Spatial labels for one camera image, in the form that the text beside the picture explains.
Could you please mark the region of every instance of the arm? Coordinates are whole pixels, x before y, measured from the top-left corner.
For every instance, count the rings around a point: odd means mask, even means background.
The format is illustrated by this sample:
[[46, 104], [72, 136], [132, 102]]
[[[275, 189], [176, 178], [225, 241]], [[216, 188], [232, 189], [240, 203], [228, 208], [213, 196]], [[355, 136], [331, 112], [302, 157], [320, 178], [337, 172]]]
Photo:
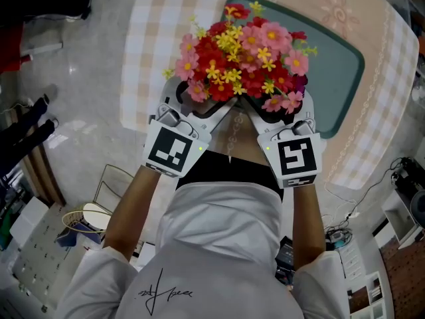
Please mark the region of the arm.
[[295, 270], [312, 263], [325, 251], [325, 231], [313, 184], [294, 188], [292, 236]]
[[149, 168], [139, 168], [108, 223], [104, 248], [112, 247], [130, 260], [160, 176]]

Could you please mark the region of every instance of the flower bouquet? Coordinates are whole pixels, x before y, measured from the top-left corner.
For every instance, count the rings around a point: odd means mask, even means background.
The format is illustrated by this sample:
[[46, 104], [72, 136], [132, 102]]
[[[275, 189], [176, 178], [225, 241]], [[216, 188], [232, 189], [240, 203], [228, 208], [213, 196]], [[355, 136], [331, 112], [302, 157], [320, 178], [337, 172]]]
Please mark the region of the flower bouquet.
[[250, 3], [255, 17], [239, 25], [251, 10], [241, 4], [225, 6], [226, 20], [206, 30], [191, 17], [195, 36], [186, 34], [180, 44], [181, 58], [174, 74], [188, 84], [195, 102], [209, 98], [226, 102], [234, 95], [247, 94], [267, 112], [299, 112], [307, 84], [308, 55], [317, 49], [307, 47], [302, 31], [289, 32], [276, 22], [262, 18], [257, 1]]

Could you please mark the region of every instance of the black signature print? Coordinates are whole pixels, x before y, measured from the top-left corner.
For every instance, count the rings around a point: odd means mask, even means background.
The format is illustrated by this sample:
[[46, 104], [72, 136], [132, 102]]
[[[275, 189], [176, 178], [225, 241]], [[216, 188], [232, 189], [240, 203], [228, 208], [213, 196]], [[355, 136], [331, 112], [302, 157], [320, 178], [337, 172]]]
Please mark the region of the black signature print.
[[142, 290], [138, 293], [138, 295], [140, 296], [150, 296], [150, 298], [148, 298], [145, 302], [147, 311], [149, 312], [149, 314], [152, 316], [153, 314], [153, 310], [155, 309], [155, 303], [158, 297], [163, 296], [163, 295], [167, 295], [167, 302], [170, 301], [171, 298], [173, 298], [174, 296], [177, 295], [186, 295], [186, 296], [190, 296], [192, 298], [192, 293], [188, 290], [185, 290], [184, 292], [181, 290], [176, 290], [176, 287], [170, 288], [169, 290], [166, 290], [165, 292], [160, 292], [158, 291], [159, 288], [159, 281], [161, 280], [161, 276], [162, 276], [162, 272], [163, 272], [164, 268], [161, 268], [161, 272], [159, 273], [159, 278], [157, 281], [157, 285], [155, 287], [155, 290], [152, 290], [152, 284], [149, 287], [149, 290]]

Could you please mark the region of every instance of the checkered tablecloth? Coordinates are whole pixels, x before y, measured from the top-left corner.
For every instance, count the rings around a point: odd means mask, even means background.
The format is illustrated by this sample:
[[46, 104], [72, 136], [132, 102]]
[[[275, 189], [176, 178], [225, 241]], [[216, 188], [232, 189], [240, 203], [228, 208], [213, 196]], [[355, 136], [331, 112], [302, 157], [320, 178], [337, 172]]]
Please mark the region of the checkered tablecloth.
[[[136, 0], [122, 70], [123, 126], [147, 132], [179, 44], [191, 30], [218, 21], [226, 0]], [[384, 0], [270, 0], [321, 23], [358, 48], [365, 71], [336, 136], [323, 153], [326, 180], [361, 188], [381, 160], [407, 104], [418, 58], [418, 40]], [[246, 115], [232, 111], [213, 133], [214, 151], [265, 163]]]

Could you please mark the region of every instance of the teal tray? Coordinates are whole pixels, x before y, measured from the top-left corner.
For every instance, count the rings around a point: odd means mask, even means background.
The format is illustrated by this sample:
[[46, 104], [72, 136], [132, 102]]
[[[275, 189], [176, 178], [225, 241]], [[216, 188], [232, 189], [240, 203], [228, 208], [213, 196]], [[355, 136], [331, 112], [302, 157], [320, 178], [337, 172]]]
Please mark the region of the teal tray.
[[[263, 18], [278, 22], [290, 32], [305, 32], [308, 45], [311, 48], [317, 46], [317, 56], [309, 56], [306, 89], [314, 102], [316, 132], [322, 138], [332, 138], [337, 134], [359, 86], [365, 69], [363, 55], [322, 25], [270, 1], [227, 0], [226, 4], [241, 3], [250, 8], [249, 3], [255, 1], [266, 8]], [[250, 15], [241, 23], [245, 24], [252, 18]]]

